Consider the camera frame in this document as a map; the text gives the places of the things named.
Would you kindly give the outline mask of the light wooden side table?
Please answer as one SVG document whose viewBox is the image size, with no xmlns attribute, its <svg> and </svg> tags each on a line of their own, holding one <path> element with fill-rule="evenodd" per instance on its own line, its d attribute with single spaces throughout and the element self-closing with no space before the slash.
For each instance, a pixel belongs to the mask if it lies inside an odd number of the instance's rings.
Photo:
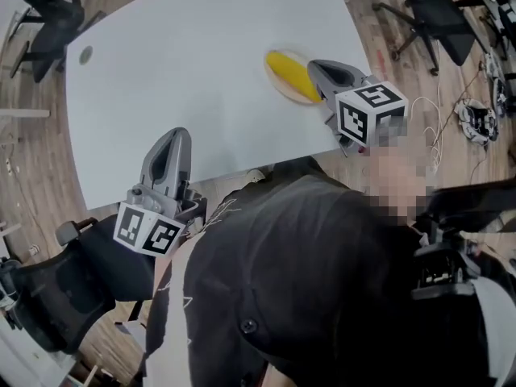
<svg viewBox="0 0 516 387">
<path fill-rule="evenodd" d="M 21 119 L 46 119 L 50 116 L 49 109 L 34 107 L 16 107 L 15 92 L 9 89 L 7 72 L 11 67 L 6 64 L 6 54 L 10 43 L 8 39 L 15 25 L 21 19 L 21 10 L 15 10 L 0 36 L 0 148 L 16 145 L 20 141 L 19 124 Z"/>
</svg>

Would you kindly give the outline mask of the person's right forearm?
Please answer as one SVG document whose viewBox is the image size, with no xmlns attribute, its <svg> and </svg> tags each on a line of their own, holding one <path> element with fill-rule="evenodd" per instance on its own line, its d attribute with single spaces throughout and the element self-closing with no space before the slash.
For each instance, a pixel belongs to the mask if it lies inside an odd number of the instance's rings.
<svg viewBox="0 0 516 387">
<path fill-rule="evenodd" d="M 381 214 L 412 226 L 434 189 L 425 156 L 402 144 L 368 150 L 368 201 Z"/>
</svg>

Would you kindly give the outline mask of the black mesh office chair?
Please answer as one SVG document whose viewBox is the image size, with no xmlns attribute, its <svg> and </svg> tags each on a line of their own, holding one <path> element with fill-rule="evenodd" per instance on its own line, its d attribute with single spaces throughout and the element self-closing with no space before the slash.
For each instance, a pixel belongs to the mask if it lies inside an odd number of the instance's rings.
<svg viewBox="0 0 516 387">
<path fill-rule="evenodd" d="M 113 238 L 116 217 L 63 223 L 63 250 L 29 266 L 0 260 L 0 309 L 45 351 L 72 355 L 89 329 L 117 302 L 152 298 L 155 260 Z"/>
</svg>

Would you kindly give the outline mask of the person's left forearm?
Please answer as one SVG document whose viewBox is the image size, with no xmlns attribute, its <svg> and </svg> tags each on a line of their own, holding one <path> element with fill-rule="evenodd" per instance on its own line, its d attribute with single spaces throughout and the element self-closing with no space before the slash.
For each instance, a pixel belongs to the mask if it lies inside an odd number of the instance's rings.
<svg viewBox="0 0 516 387">
<path fill-rule="evenodd" d="M 189 258 L 203 236 L 202 233 L 187 239 L 172 255 L 156 258 L 154 269 L 154 289 L 153 292 L 165 290 L 170 285 L 179 285 L 183 288 L 186 266 Z"/>
</svg>

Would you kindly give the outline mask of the black shoulder device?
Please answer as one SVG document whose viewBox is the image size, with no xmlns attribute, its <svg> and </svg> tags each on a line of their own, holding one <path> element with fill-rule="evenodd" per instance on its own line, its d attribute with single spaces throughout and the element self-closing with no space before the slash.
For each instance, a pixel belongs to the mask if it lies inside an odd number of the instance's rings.
<svg viewBox="0 0 516 387">
<path fill-rule="evenodd" d="M 476 294 L 473 281 L 481 275 L 474 258 L 478 244 L 461 236 L 443 239 L 414 252 L 411 297 L 415 301 Z"/>
</svg>

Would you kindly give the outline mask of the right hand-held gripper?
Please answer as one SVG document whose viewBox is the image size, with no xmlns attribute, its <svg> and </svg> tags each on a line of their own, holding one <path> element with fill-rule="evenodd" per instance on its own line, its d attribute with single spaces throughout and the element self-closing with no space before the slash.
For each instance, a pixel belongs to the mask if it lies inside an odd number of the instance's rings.
<svg viewBox="0 0 516 387">
<path fill-rule="evenodd" d="M 361 152 L 396 135 L 391 126 L 406 122 L 408 99 L 389 81 L 335 60 L 311 60 L 308 74 L 332 112 L 325 124 L 344 154 Z"/>
</svg>

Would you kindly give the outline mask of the black and white top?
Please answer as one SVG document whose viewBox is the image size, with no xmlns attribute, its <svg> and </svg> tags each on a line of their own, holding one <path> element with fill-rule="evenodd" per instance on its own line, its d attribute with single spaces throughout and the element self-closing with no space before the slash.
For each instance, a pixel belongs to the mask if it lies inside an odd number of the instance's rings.
<svg viewBox="0 0 516 387">
<path fill-rule="evenodd" d="M 312 157 L 230 193 L 156 293 L 141 387 L 516 387 L 516 276 L 415 301 L 422 234 Z"/>
</svg>

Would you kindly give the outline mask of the white and black device bundle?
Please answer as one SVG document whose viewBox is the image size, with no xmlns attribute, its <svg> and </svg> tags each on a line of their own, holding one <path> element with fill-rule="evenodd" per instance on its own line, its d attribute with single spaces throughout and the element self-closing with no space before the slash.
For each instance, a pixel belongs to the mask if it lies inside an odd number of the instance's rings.
<svg viewBox="0 0 516 387">
<path fill-rule="evenodd" d="M 485 146 L 497 140 L 497 114 L 472 98 L 460 99 L 454 108 L 464 135 L 473 143 Z"/>
<path fill-rule="evenodd" d="M 503 116 L 506 113 L 506 81 L 497 53 L 490 49 L 485 54 L 485 74 L 492 83 L 493 109 Z"/>
</svg>

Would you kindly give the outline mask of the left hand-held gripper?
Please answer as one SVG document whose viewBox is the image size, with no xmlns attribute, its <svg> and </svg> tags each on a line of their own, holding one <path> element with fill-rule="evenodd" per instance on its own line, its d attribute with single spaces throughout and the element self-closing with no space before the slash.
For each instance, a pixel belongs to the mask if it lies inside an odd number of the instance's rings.
<svg viewBox="0 0 516 387">
<path fill-rule="evenodd" d="M 144 158 L 140 183 L 120 204 L 113 239 L 124 247 L 165 257 L 206 222 L 207 199 L 186 185 L 191 138 L 178 127 L 162 135 Z"/>
</svg>

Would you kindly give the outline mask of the white cabinet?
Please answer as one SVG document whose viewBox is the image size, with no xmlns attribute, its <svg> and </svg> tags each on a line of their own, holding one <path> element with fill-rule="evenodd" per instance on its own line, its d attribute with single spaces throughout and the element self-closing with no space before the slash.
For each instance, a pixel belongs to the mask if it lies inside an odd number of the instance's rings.
<svg viewBox="0 0 516 387">
<path fill-rule="evenodd" d="M 0 318 L 0 376 L 10 387 L 59 387 L 76 362 L 76 356 L 46 352 Z"/>
</svg>

